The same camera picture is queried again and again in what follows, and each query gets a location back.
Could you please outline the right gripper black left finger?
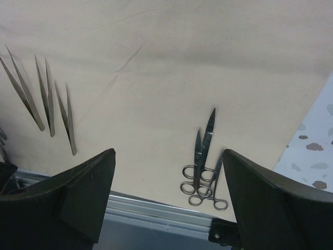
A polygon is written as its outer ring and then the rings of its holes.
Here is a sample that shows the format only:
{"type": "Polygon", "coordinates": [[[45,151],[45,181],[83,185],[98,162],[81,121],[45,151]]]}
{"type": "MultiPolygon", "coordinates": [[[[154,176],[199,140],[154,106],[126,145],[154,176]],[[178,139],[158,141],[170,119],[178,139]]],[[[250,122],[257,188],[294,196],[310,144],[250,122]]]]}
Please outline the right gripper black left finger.
{"type": "Polygon", "coordinates": [[[116,152],[1,195],[1,249],[92,249],[99,240],[116,152]]]}

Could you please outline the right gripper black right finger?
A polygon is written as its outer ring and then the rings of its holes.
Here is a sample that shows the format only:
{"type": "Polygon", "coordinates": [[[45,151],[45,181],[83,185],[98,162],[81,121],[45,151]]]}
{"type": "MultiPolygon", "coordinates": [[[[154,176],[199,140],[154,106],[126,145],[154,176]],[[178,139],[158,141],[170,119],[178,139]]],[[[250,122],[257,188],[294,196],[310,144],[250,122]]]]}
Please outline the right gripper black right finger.
{"type": "Polygon", "coordinates": [[[332,249],[332,193],[231,149],[223,166],[244,249],[332,249]]]}

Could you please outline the steel hemostat forceps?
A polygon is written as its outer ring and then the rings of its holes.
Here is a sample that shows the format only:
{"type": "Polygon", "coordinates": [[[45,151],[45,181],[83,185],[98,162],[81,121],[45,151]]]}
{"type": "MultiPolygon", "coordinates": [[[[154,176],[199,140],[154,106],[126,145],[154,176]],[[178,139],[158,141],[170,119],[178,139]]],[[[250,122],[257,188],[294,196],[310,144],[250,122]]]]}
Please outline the steel hemostat forceps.
{"type": "Polygon", "coordinates": [[[191,206],[200,206],[202,202],[206,199],[213,201],[213,207],[217,211],[225,211],[228,208],[227,200],[216,198],[216,190],[219,182],[220,173],[223,167],[223,153],[224,149],[219,155],[216,166],[213,170],[212,178],[209,181],[208,187],[211,189],[211,191],[207,189],[206,194],[192,194],[188,200],[191,206]]]}

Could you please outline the steel surgical scissors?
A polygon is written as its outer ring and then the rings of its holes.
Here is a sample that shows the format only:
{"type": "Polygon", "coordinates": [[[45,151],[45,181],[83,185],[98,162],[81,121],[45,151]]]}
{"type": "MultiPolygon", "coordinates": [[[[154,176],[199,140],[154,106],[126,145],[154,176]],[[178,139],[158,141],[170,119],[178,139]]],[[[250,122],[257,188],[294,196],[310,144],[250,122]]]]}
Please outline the steel surgical scissors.
{"type": "Polygon", "coordinates": [[[209,118],[207,126],[206,126],[206,130],[204,133],[203,141],[202,141],[202,165],[200,168],[200,172],[201,172],[201,179],[206,182],[208,182],[209,179],[205,178],[202,174],[205,171],[214,172],[212,169],[206,169],[205,164],[207,161],[209,147],[210,147],[212,136],[213,136],[215,114],[216,114],[216,108],[213,109],[213,111],[210,115],[210,118],[209,118]]]}

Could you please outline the steel ring-handled forceps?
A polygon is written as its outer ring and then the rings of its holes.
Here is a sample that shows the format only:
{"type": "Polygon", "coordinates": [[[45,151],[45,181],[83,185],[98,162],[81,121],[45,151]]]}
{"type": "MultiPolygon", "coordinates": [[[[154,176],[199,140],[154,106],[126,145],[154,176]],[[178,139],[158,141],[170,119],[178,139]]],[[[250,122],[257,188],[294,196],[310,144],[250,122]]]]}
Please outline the steel ring-handled forceps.
{"type": "Polygon", "coordinates": [[[192,181],[184,181],[180,184],[180,190],[186,195],[193,195],[200,187],[202,164],[202,142],[200,128],[197,131],[195,141],[194,163],[183,167],[182,174],[186,179],[192,181]]]}

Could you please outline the steel tweezers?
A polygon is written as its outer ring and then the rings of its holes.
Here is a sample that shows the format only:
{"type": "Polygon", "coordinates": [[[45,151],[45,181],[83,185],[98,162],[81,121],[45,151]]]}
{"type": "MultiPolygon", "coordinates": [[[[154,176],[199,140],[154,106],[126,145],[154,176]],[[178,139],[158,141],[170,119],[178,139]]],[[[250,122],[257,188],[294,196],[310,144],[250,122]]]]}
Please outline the steel tweezers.
{"type": "Polygon", "coordinates": [[[9,70],[8,66],[6,65],[6,63],[4,62],[4,60],[1,57],[1,64],[13,86],[13,88],[15,89],[16,93],[18,94],[19,98],[21,99],[21,101],[23,102],[24,106],[26,107],[27,111],[29,112],[29,114],[31,115],[32,119],[34,120],[34,122],[36,123],[36,125],[38,126],[40,131],[44,131],[45,130],[45,125],[41,119],[41,116],[39,114],[39,111],[37,109],[36,103],[33,99],[33,96],[28,88],[28,85],[22,75],[22,73],[20,72],[12,52],[9,50],[8,46],[6,45],[6,49],[8,51],[9,57],[11,59],[12,65],[15,69],[16,75],[18,80],[16,80],[16,78],[14,77],[14,75],[11,73],[11,71],[9,70]]]}
{"type": "Polygon", "coordinates": [[[46,86],[44,86],[43,78],[41,75],[41,70],[39,68],[39,62],[37,56],[34,55],[35,65],[37,70],[37,77],[39,80],[40,93],[42,97],[42,102],[45,110],[45,115],[47,118],[47,123],[49,127],[50,136],[53,138],[55,136],[55,114],[54,114],[54,100],[53,100],[53,91],[51,86],[51,78],[48,69],[48,62],[45,60],[45,73],[46,73],[46,86]]]}
{"type": "Polygon", "coordinates": [[[54,81],[56,95],[58,99],[58,104],[60,108],[60,114],[62,117],[62,121],[68,136],[69,144],[71,147],[72,155],[75,156],[78,152],[76,142],[75,142],[75,134],[74,134],[74,121],[73,121],[73,111],[71,106],[71,100],[70,100],[70,94],[69,94],[69,88],[66,85],[66,97],[67,97],[67,108],[65,108],[65,105],[61,99],[60,96],[60,90],[58,88],[58,84],[56,81],[54,81]]]}

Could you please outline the beige cloth surgical kit wrap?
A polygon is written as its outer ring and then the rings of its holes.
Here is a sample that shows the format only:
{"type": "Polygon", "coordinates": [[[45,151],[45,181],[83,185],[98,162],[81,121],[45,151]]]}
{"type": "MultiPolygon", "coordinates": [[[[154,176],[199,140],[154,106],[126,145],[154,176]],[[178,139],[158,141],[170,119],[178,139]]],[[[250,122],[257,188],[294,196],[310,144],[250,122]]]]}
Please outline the beige cloth surgical kit wrap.
{"type": "Polygon", "coordinates": [[[332,1],[1,1],[40,131],[1,64],[1,128],[19,168],[53,176],[106,149],[112,189],[189,208],[182,168],[216,108],[207,167],[230,148],[272,169],[332,72],[332,1]],[[51,137],[34,55],[54,100],[51,137]],[[73,111],[72,155],[54,81],[73,111]]]}

